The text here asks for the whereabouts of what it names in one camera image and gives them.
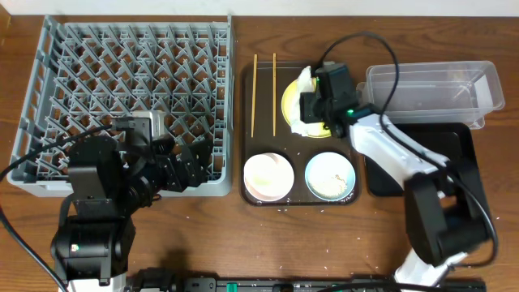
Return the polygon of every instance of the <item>brown table top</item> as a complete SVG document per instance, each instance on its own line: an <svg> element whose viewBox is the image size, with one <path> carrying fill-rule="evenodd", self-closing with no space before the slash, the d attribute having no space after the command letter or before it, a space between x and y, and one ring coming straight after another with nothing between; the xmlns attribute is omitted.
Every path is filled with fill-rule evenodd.
<svg viewBox="0 0 519 292"><path fill-rule="evenodd" d="M14 16L0 46L0 153L7 165L19 123L42 16ZM225 18L59 17L61 22L209 21ZM507 105L487 115L472 131L488 202L500 236L500 255L488 268L466 269L451 277L482 277L490 291L513 290L519 273L519 19L453 17L237 17L237 82L234 114L241 107L239 73L253 61L316 60L338 37L371 30L388 38L400 62L492 61ZM330 59L348 62L353 77L365 80L370 65L386 64L388 54L374 41L338 46ZM221 198L162 200L139 210L129 273L166 267L182 274L221 277L349 277L351 273L390 274L410 250L402 198L380 199L365 190L349 207L254 208L238 193L240 125L234 139L234 184ZM62 199L41 199L0 184L2 207L24 239L54 266L49 246ZM490 243L470 257L481 260ZM49 276L0 229L0 290L55 291Z"/></svg>

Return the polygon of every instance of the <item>gray lattice basket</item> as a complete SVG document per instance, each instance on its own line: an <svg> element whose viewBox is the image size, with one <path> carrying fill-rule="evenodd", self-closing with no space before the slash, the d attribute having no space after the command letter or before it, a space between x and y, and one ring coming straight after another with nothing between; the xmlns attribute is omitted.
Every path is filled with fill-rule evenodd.
<svg viewBox="0 0 519 292"><path fill-rule="evenodd" d="M227 23L59 24L45 17L11 162L110 124L162 110L178 144L212 139L208 182L164 196L226 195L232 183L234 30ZM123 140L123 133L103 131ZM8 176L37 196L72 193L67 149L43 152Z"/></svg>

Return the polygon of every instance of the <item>pair of chopsticks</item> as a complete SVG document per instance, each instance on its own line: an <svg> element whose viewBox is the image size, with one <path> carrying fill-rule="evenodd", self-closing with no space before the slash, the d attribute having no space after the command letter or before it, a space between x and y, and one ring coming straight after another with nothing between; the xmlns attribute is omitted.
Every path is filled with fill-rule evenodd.
<svg viewBox="0 0 519 292"><path fill-rule="evenodd" d="M254 55L254 75L252 76L252 116L251 138L254 137L254 117L256 112L256 72L258 71L258 55ZM276 53L272 56L272 135L276 136Z"/></svg>

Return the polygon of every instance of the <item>dark serving tray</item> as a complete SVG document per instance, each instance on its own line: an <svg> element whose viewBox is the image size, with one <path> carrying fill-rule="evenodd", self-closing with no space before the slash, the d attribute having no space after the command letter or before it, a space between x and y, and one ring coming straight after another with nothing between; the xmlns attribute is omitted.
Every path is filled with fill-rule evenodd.
<svg viewBox="0 0 519 292"><path fill-rule="evenodd" d="M258 62L256 72L256 103L254 138L251 138L252 113L252 64L242 72L242 125L240 157L240 193L242 198L255 206L287 205L347 205L353 203L360 193L358 173L358 154L350 147L347 140L336 138L308 138L292 134L281 112L281 98L286 87L298 78L301 70L307 66L304 62L277 62L277 128L272 136L272 62ZM265 152L274 152L285 157L294 168L294 185L289 194L275 202L261 202L249 194L243 182L243 166L249 157ZM351 195L344 200L328 202L315 197L308 189L304 173L310 159L321 152L337 152L346 157L353 165L356 180Z"/></svg>
<svg viewBox="0 0 519 292"><path fill-rule="evenodd" d="M463 123L400 124L395 126L425 148L443 154L451 161L464 157L477 164L470 129ZM370 158L365 157L364 159L367 188L372 195L403 195L400 185L389 174Z"/></svg>

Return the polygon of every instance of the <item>cable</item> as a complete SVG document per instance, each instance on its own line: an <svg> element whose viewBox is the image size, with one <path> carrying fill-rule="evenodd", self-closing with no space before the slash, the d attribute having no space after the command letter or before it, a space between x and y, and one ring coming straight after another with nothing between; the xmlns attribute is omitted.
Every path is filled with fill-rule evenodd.
<svg viewBox="0 0 519 292"><path fill-rule="evenodd" d="M111 126L103 126L103 127L96 127L94 129L85 131L81 134L66 138L62 141L55 142L52 144L48 144L40 149L34 150L23 157L21 157L19 160L11 163L7 168L5 168L0 173L0 182L6 177L9 172L16 169L18 166L20 166L25 161L34 158L36 155L38 155L41 152L44 152L46 150L49 150L51 148L62 146L69 142L74 142L76 140L79 140L83 137L86 137L88 135L97 133L98 131L108 130ZM58 275L49 267L49 265L44 262L44 260L19 236L19 234L16 232L16 230L13 228L11 223L6 217L6 214L3 212L2 206L0 205L0 221L2 221L2 224L5 226L7 233L52 277L52 279L58 284L58 288L61 289L63 292L67 292L67 289L65 285L63 285L62 281L59 279Z"/></svg>
<svg viewBox="0 0 519 292"><path fill-rule="evenodd" d="M392 289L392 290L411 290L411 291L424 291L424 292L448 292L448 288L441 287L430 287L415 284L404 284L396 283L391 281L380 281L380 282L365 282L365 283L347 283L341 284L334 287L324 288L317 292L337 292L341 290L353 290L353 289Z"/></svg>
<svg viewBox="0 0 519 292"><path fill-rule="evenodd" d="M475 264L454 264L453 266L454 267L466 267L466 268L467 267L479 268L479 267L484 267L484 266L487 266L487 265L491 264L495 260L495 258L497 257L497 253L498 253L498 250L499 250L499 239L497 237L497 233L495 231L495 227L494 227L494 224L492 223L490 215L488 215L487 211L483 208L483 206L478 201L476 196L472 193L472 191L461 180L456 178L456 176L454 174L448 174L448 171L447 171L447 169L445 168L444 165L441 165L439 162L434 161L433 159L431 159L430 157L428 157L424 153L419 152L418 150L412 148L407 143L405 143L404 141L402 141L398 137L396 137L388 129L388 125L385 124L384 121L383 121L384 113L388 109L389 103L391 102L392 97L394 96L395 91L397 90L398 81L400 79L400 67L399 67L397 55L392 50L392 48L389 45L389 43L382 36L379 36L379 35L377 35L376 33L373 33L373 32L357 32L357 33L354 33L354 34L350 34L348 36L344 36L344 37L338 39L337 41L335 41L324 52L323 56L320 58L320 60L317 63L317 68L323 66L324 59L326 58L328 53L330 53L330 51L332 51L332 49L336 45L339 45L340 43L342 43L344 41L347 41L347 40L350 40L350 39L355 38L355 37L370 37L370 38L373 38L373 39L379 41L384 46L384 48L389 52L389 54L391 55L392 61L393 61L394 65L395 65L395 81L394 81L393 86L391 88L391 92L389 93L388 98L386 99L386 102L384 103L384 105L382 106L382 109L380 111L379 124L380 124L382 130L385 131L388 134L388 136L391 137L391 139L393 139L395 142L399 143L405 149L409 150L409 152L413 153L416 157L422 159L423 161L426 161L426 162L430 163L431 165L436 167L439 171L444 172L446 176L451 178L453 183L456 186L460 187L467 194L467 196L476 204L476 206L478 207L479 211L483 215L483 218L484 218L485 224L487 225L487 228L490 230L490 236L491 236L491 240L493 242L493 248L492 248L492 254L488 258L488 260L484 260L482 262L475 263Z"/></svg>

